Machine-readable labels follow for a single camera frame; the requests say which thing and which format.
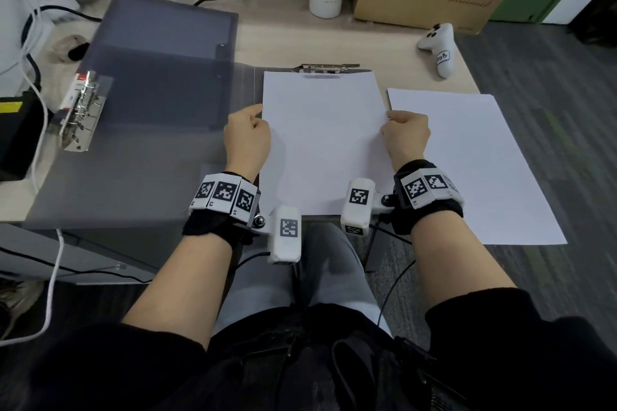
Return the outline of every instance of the hand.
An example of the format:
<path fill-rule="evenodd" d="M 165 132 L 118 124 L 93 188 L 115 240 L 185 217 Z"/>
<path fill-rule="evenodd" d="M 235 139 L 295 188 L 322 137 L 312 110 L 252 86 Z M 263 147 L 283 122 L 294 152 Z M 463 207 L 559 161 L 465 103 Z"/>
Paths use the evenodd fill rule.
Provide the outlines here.
<path fill-rule="evenodd" d="M 431 130 L 428 116 L 407 111 L 388 111 L 391 119 L 381 127 L 394 172 L 414 159 L 424 159 Z"/>
<path fill-rule="evenodd" d="M 254 104 L 229 115 L 225 126 L 226 171 L 254 182 L 270 154 L 270 126 L 257 119 L 263 105 Z"/>

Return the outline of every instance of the person's left hand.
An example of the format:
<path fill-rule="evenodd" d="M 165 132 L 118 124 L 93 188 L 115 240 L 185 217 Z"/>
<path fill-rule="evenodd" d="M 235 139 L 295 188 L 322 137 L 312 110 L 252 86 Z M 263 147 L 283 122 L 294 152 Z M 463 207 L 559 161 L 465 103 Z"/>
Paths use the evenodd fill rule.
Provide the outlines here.
<path fill-rule="evenodd" d="M 270 154 L 270 126 L 257 119 L 262 104 L 253 104 L 229 115 L 225 126 L 226 171 L 254 182 Z"/>

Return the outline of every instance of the clipboard clip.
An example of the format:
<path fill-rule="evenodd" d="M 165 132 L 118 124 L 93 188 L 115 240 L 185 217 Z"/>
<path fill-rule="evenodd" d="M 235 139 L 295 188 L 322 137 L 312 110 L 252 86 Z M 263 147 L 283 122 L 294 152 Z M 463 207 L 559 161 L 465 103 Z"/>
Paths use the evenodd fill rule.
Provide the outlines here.
<path fill-rule="evenodd" d="M 105 96 L 99 94 L 96 72 L 76 75 L 73 90 L 65 101 L 67 99 L 68 104 L 64 103 L 61 108 L 64 113 L 60 121 L 62 148 L 87 151 L 105 104 Z"/>
<path fill-rule="evenodd" d="M 302 74 L 347 74 L 350 69 L 357 69 L 360 64 L 302 64 L 292 69 Z"/>

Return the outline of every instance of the floor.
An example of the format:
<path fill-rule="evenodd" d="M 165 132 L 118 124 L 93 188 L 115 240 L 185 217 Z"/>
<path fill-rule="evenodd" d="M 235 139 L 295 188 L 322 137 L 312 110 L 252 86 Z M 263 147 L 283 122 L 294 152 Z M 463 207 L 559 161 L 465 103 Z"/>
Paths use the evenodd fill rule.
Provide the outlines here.
<path fill-rule="evenodd" d="M 490 23 L 457 44 L 482 93 L 495 95 L 523 154 L 557 216 L 567 246 L 491 246 L 489 250 L 545 319 L 581 315 L 617 351 L 617 50 L 588 47 L 564 27 Z M 381 270 L 367 275 L 381 304 L 412 260 L 392 240 Z M 58 337 L 97 320 L 117 320 L 143 286 L 60 284 L 44 337 L 0 349 L 0 408 L 25 397 L 31 362 Z M 426 304 L 411 269 L 385 308 L 394 334 L 428 347 Z M 18 322 L 36 331 L 44 301 Z"/>

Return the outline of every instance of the paper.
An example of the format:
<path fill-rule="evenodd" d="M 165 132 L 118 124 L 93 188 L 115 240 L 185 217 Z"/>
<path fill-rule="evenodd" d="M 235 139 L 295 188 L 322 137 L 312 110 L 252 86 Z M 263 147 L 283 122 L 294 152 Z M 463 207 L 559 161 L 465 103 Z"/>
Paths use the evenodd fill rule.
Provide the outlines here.
<path fill-rule="evenodd" d="M 429 118 L 426 158 L 465 199 L 465 221 L 483 244 L 566 244 L 495 98 L 388 90 L 392 109 Z"/>
<path fill-rule="evenodd" d="M 303 215 L 339 215 L 357 177 L 392 191 L 380 132 L 386 110 L 373 72 L 266 72 L 263 118 L 272 149 L 259 178 L 262 213 L 285 204 Z"/>

